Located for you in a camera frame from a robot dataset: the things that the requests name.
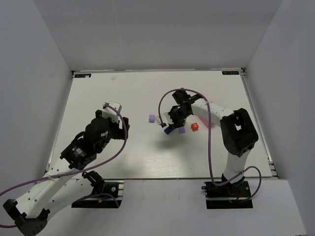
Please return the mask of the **small lilac wood block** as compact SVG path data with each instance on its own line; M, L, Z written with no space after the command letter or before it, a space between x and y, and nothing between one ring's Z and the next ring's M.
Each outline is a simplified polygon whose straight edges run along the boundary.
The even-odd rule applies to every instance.
M186 131L185 131L185 128L184 127L180 127L179 128L179 133L180 134L184 134Z

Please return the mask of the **dark blue wood block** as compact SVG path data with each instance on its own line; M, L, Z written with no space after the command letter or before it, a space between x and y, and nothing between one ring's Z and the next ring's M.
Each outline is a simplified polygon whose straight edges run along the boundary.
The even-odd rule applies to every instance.
M174 130L175 128L173 126L168 126L166 129L164 129L164 132L166 135L169 135Z

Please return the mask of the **red orange wood cube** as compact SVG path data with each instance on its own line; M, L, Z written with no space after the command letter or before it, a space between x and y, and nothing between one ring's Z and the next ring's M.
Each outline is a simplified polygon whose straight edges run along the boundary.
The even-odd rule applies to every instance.
M197 122L191 124L192 131L197 131L199 129L199 125Z

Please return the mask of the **large lilac wood block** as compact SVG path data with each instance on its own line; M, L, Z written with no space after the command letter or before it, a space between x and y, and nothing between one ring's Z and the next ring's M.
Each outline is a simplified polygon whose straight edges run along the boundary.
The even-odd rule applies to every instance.
M149 115L149 123L154 123L155 122L155 115Z

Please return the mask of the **pink plastic box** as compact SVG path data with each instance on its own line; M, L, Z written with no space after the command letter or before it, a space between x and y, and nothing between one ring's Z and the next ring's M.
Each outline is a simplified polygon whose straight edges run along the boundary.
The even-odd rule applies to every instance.
M209 124L208 119L205 119L203 117L199 117L199 119L207 128L209 128L209 127L214 128L216 126L213 122L211 122L211 124Z

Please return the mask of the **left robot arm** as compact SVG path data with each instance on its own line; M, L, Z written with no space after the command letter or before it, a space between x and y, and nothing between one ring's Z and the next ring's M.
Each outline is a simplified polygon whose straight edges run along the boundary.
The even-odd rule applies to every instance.
M25 236L41 232L52 215L49 203L55 203L55 194L66 185L73 175L85 177L95 175L93 168L87 168L112 140L126 141L129 120L117 110L109 107L97 110L95 118L85 131L78 133L61 153L59 160L42 177L32 180L33 187L17 199L8 199L3 208L14 221L14 227Z

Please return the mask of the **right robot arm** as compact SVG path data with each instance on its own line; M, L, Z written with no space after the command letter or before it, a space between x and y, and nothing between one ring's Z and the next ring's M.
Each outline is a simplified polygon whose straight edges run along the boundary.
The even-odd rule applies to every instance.
M235 184L244 179L245 163L250 151L258 141L258 133L247 110L240 108L230 110L209 102L205 96L195 92L189 95L187 89L174 90L172 97L177 103L165 114L168 130L172 131L184 126L189 116L206 119L221 130L224 147L227 150L226 168L221 183L213 179L211 162L211 129L208 128L208 162L212 183L216 187Z

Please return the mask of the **right blue table label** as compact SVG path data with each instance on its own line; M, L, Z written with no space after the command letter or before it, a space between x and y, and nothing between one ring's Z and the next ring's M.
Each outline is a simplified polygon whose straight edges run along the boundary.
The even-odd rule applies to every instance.
M222 71L223 75L239 75L239 71Z

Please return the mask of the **blue table label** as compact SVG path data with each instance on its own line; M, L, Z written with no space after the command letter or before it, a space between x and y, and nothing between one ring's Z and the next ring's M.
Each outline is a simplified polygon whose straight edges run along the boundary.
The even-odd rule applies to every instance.
M239 71L222 71L223 75L239 75Z
M91 74L75 74L75 78L90 78Z

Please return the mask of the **left blue table label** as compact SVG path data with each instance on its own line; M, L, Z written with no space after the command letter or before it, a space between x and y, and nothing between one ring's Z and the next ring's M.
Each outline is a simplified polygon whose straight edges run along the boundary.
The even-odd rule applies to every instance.
M91 74L75 74L75 78L90 78Z

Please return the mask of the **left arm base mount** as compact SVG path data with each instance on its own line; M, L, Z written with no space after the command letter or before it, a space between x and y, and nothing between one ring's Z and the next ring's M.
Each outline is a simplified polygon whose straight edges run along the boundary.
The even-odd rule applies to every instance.
M105 180L96 171L83 172L82 177L89 182L91 191L73 202L72 208L119 208L123 199L123 181Z

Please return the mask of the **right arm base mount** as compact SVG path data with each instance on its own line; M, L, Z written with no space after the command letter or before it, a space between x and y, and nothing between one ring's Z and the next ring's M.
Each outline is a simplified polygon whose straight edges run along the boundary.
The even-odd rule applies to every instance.
M207 209L250 209L252 200L247 200L252 194L249 183L215 186L212 182L204 182L201 189L205 192Z

